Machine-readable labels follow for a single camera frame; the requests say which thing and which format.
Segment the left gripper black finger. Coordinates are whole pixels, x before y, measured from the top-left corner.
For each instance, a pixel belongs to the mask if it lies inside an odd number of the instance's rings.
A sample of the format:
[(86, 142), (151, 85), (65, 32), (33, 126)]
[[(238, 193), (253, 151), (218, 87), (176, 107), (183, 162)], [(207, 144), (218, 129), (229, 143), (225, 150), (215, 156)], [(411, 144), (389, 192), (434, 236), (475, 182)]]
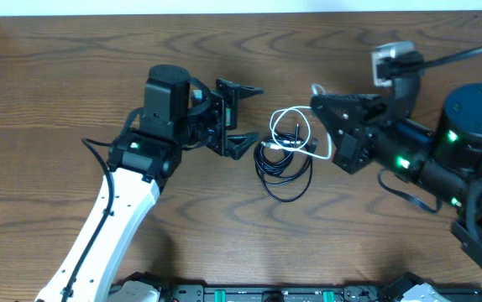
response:
[(257, 132), (228, 135), (223, 155), (233, 160), (239, 160), (259, 139), (260, 135)]
[(255, 86), (245, 86), (224, 79), (216, 79), (216, 90), (227, 99), (242, 100), (264, 93), (264, 90)]

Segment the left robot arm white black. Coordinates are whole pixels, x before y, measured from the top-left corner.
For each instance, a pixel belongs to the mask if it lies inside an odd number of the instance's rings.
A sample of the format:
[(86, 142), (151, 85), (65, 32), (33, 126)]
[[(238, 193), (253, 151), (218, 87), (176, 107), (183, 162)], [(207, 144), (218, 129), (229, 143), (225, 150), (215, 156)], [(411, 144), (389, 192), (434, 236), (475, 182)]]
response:
[(209, 148), (240, 159), (259, 139), (235, 134), (238, 104), (262, 89), (224, 79), (211, 89), (176, 65), (150, 68), (144, 104), (128, 114), (120, 134), (95, 154), (103, 180), (71, 250), (38, 301), (161, 301), (166, 292), (139, 279), (114, 278), (142, 220), (156, 204), (183, 152)]

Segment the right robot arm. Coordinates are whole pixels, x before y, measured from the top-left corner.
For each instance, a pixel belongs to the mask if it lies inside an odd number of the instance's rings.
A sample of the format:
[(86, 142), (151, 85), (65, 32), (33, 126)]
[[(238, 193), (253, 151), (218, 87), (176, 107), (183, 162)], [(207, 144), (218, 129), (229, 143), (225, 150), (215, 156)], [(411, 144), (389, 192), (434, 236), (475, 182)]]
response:
[(420, 76), (398, 76), (390, 87), (386, 96), (312, 96), (312, 111), (337, 148), (333, 162), (349, 174), (376, 162), (433, 195), (437, 206), (453, 206), (451, 232), (482, 268), (482, 83), (452, 91), (434, 131), (410, 119)]

